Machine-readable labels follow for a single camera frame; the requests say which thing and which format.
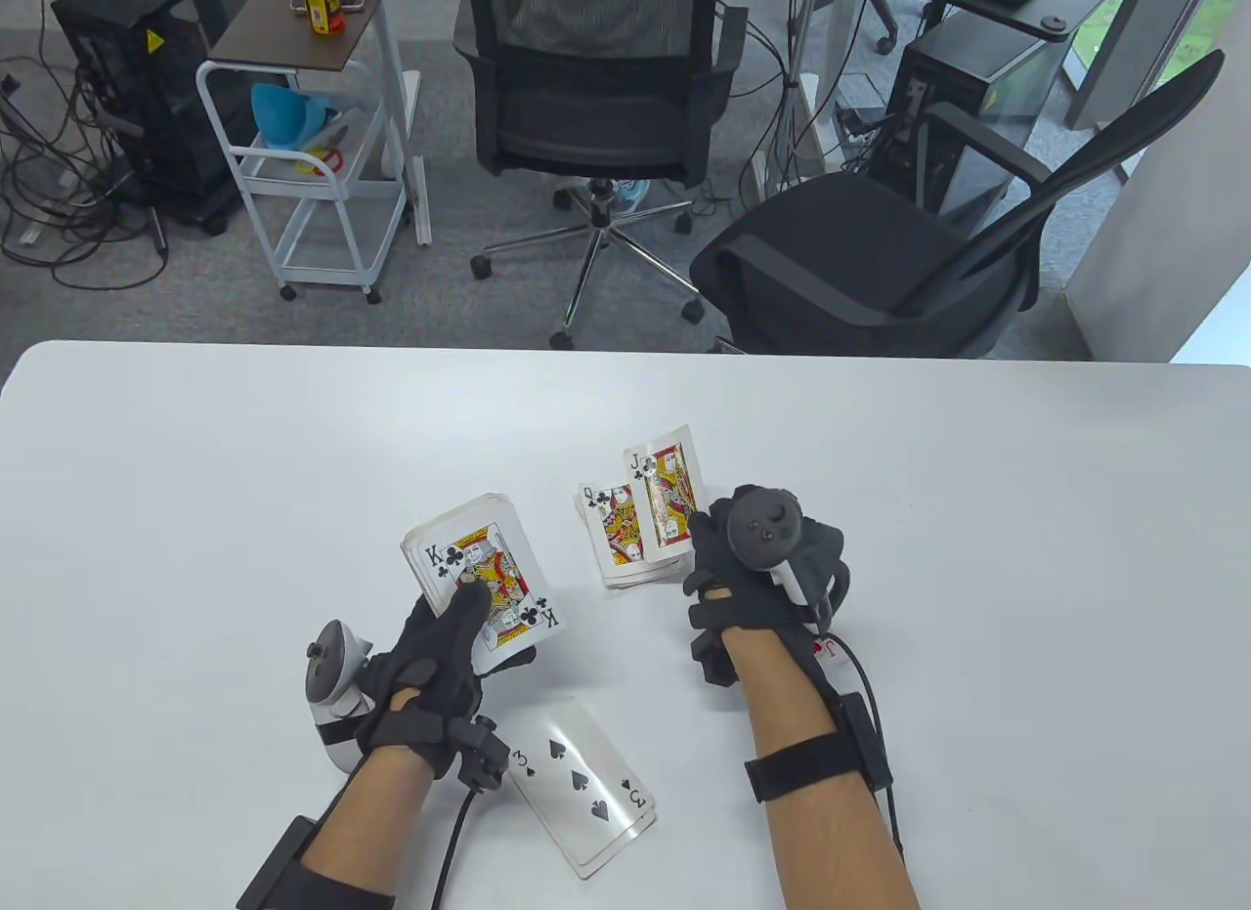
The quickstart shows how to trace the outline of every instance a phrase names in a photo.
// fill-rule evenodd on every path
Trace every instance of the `chair wheel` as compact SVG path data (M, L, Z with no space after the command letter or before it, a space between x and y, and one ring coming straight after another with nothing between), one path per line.
M687 302L682 307L682 319L687 323L699 323L704 315L704 305L699 298Z

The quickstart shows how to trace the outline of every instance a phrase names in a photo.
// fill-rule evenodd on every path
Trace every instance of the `black mesh office chair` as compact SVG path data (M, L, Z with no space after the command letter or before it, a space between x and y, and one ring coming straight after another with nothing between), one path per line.
M929 131L955 131L1026 180L1030 198L966 240L867 176L819 176L727 228L697 255L692 280L728 318L737 350L983 355L1038 297L1042 230L1060 198L1170 131L1206 96L1223 61L1223 53L1210 53L1055 173L955 105L933 105L913 131L918 165Z
M746 8L727 8L713 61L714 11L716 0L460 0L454 43L473 68L479 163L494 174L592 178L589 192L555 197L587 222L488 245L470 262L485 279L494 254L588 235L564 323L552 335L558 350L573 348L570 329L602 244L618 244L694 292L624 232L657 217L678 217L678 230L689 232L691 203L617 217L612 180L688 188L703 180L712 125L726 111L747 38ZM703 313L698 302L689 307Z

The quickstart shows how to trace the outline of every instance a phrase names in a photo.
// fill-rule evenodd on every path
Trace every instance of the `white table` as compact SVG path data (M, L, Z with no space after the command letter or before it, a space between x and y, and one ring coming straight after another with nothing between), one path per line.
M231 906L340 780L305 645L394 638L404 532L499 491L573 626L483 710L582 696L661 817L583 884L505 787L448 910L779 906L738 695L674 585L608 597L570 504L683 422L714 492L846 529L927 909L1247 905L1246 369L73 343L0 394L0 905Z

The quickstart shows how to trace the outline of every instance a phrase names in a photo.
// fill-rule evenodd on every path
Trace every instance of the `yellow bottle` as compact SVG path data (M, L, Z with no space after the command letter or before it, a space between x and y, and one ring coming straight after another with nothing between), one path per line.
M339 0L306 0L309 4L309 23L314 34L323 38L338 38L348 26Z

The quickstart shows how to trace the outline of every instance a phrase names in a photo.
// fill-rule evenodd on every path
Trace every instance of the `black glove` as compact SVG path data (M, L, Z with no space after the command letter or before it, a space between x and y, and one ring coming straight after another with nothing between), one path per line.
M702 631L691 643L691 655L703 666L704 678L713 685L729 686L738 681L738 673L721 633L736 626L746 630L773 630L796 665L821 692L827 706L832 707L837 705L838 695L813 656L814 637L804 626L803 612L791 602L781 585L773 583L768 573L753 571L738 561L726 536L726 523L734 502L753 489L759 487L741 486L734 491L732 499L717 499L707 514L697 512L691 517L696 570L683 581L682 590L688 596L696 592L699 595L699 603L689 608L689 617L692 626ZM836 553L842 552L843 534L832 526L806 517L802 534L816 539L823 538ZM851 576L839 573L838 577L839 587L846 593ZM731 596L709 601L707 593L718 588L728 590Z
M490 603L490 588L482 581L462 585L439 617L425 597L417 602L395 647L374 656L362 677L362 691L375 702L357 731L363 754L407 742L434 767L435 777L448 772L455 749L445 734L447 721L468 721L482 705L482 678L474 675L470 652L487 623ZM490 673L533 661L530 647ZM419 688L420 695L400 711L392 711L393 697L404 688ZM404 740L414 736L419 740Z

